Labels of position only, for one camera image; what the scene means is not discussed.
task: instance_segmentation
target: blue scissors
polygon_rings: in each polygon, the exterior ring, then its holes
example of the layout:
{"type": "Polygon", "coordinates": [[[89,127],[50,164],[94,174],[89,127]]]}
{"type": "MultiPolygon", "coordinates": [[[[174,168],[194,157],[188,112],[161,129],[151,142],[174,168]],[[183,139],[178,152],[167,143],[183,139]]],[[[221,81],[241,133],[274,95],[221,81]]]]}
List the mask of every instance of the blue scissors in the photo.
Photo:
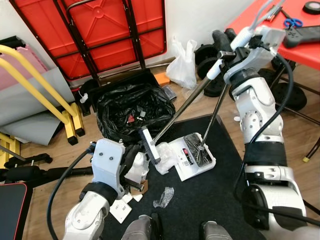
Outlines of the blue scissors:
{"type": "Polygon", "coordinates": [[[300,19],[297,19],[297,18],[287,18],[286,20],[284,20],[284,23],[283,23],[286,27],[290,27],[290,26],[293,26],[293,27],[302,27],[304,25],[304,23],[300,20],[300,19]]]}
{"type": "Polygon", "coordinates": [[[284,25],[286,27],[302,27],[304,25],[304,23],[297,18],[292,18],[288,15],[288,13],[286,13],[283,9],[281,9],[281,12],[283,13],[283,15],[286,17],[286,20],[284,20],[284,25]]]}

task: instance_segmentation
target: red table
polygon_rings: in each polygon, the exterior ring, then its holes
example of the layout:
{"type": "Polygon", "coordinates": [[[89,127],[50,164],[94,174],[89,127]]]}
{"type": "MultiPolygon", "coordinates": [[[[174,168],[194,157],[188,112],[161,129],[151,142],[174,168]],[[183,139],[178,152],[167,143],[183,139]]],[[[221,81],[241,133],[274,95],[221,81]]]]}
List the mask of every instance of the red table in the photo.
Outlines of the red table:
{"type": "MultiPolygon", "coordinates": [[[[291,18],[300,19],[303,22],[304,27],[320,25],[320,15],[311,15],[302,10],[305,3],[309,1],[310,0],[286,0],[282,7],[291,18]]],[[[255,19],[258,10],[265,2],[266,0],[254,1],[253,4],[231,23],[229,28],[233,28],[236,33],[239,33],[244,27],[250,26],[255,19]]],[[[266,8],[262,16],[267,13],[271,6],[272,4],[266,8]]],[[[285,19],[286,17],[280,12],[272,22],[264,21],[261,25],[284,29],[285,19]]],[[[320,70],[320,42],[301,44],[293,48],[285,48],[282,44],[279,47],[278,52],[286,59],[320,70]]]]}

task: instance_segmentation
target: yellow exercise equipment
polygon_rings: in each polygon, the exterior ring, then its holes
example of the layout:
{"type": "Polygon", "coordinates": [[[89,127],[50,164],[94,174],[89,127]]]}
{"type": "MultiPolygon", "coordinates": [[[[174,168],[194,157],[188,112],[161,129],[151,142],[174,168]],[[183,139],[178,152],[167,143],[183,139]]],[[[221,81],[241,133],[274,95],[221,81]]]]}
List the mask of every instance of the yellow exercise equipment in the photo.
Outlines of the yellow exercise equipment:
{"type": "MultiPolygon", "coordinates": [[[[0,145],[20,155],[20,142],[13,136],[7,136],[0,132],[0,145]]],[[[13,157],[11,154],[0,150],[0,169],[5,168],[5,163],[8,162],[11,157],[13,157]]]]}
{"type": "Polygon", "coordinates": [[[21,65],[51,94],[52,97],[64,107],[61,113],[53,106],[16,68],[9,62],[0,58],[0,66],[3,67],[12,77],[14,77],[31,95],[53,113],[64,123],[66,137],[71,145],[78,143],[76,134],[81,137],[85,135],[81,114],[76,103],[69,105],[63,97],[44,79],[44,77],[28,62],[28,60],[18,51],[4,45],[0,45],[0,53],[8,54],[17,59],[21,65]]]}

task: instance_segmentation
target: black rug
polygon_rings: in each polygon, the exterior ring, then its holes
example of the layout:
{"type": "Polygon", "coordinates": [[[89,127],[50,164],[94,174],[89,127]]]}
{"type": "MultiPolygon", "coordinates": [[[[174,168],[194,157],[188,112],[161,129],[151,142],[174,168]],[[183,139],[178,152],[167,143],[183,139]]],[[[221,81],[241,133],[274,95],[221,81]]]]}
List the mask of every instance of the black rug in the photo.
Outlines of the black rug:
{"type": "MultiPolygon", "coordinates": [[[[178,122],[158,143],[170,142],[194,132],[203,136],[209,119],[209,116],[204,116],[178,122]]],[[[233,240],[264,239],[246,224],[241,205],[233,197],[233,184],[240,170],[241,158],[220,120],[215,121],[206,144],[216,158],[213,169],[181,182],[174,167],[161,175],[150,164],[148,191],[140,202],[134,199],[129,202],[132,211],[122,224],[111,214],[107,216],[102,238],[120,240],[128,225],[139,215],[157,212],[162,219],[165,240],[197,240],[199,225],[204,221],[216,221],[233,240]],[[160,199],[165,187],[174,188],[173,198],[166,208],[154,208],[153,201],[160,199]]]]}

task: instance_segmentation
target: white sticker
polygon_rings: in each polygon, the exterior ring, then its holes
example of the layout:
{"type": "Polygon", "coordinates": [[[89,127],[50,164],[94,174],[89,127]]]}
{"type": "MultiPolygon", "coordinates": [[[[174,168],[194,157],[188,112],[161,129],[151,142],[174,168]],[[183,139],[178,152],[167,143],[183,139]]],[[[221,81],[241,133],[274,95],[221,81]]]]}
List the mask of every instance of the white sticker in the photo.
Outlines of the white sticker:
{"type": "Polygon", "coordinates": [[[142,199],[143,195],[139,194],[139,195],[134,195],[133,198],[134,200],[136,200],[137,202],[140,202],[140,200],[142,199]]]}
{"type": "Polygon", "coordinates": [[[112,206],[110,207],[110,213],[121,224],[124,222],[131,210],[132,208],[128,204],[126,204],[122,199],[115,200],[112,206]]]}

